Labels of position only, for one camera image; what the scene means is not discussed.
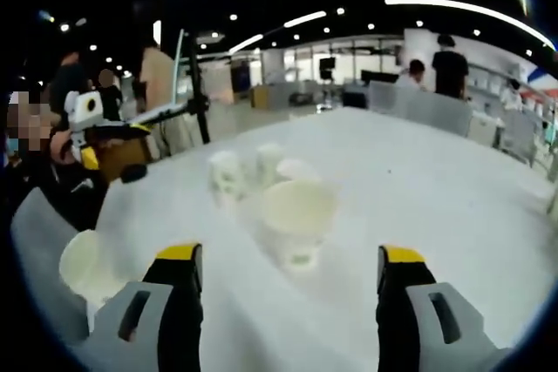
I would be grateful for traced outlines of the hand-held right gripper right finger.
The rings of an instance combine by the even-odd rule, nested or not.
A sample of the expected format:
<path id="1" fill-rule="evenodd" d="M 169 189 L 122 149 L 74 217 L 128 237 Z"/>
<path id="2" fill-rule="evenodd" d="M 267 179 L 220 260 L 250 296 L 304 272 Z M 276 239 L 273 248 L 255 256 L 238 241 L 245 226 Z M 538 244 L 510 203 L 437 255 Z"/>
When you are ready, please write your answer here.
<path id="1" fill-rule="evenodd" d="M 380 371 L 493 371 L 510 352 L 487 336 L 484 317 L 417 251 L 378 248 Z"/>

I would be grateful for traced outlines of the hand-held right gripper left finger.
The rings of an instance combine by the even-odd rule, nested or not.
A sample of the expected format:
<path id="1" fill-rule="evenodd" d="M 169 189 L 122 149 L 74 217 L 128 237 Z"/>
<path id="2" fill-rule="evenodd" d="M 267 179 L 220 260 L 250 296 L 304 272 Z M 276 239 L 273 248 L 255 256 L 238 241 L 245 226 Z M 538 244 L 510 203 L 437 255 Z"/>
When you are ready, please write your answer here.
<path id="1" fill-rule="evenodd" d="M 87 371 L 199 371 L 202 245 L 159 252 L 141 281 L 130 281 L 97 311 L 75 348 Z"/>

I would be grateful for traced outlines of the person's left hand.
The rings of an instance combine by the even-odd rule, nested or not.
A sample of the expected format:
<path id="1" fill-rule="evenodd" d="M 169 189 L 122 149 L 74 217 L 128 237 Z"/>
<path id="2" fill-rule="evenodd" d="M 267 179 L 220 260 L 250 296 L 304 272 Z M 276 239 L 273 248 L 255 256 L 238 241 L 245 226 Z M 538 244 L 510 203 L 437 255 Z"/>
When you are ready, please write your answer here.
<path id="1" fill-rule="evenodd" d="M 60 165 L 81 164 L 71 151 L 71 130 L 56 131 L 51 135 L 50 154 L 52 160 Z"/>

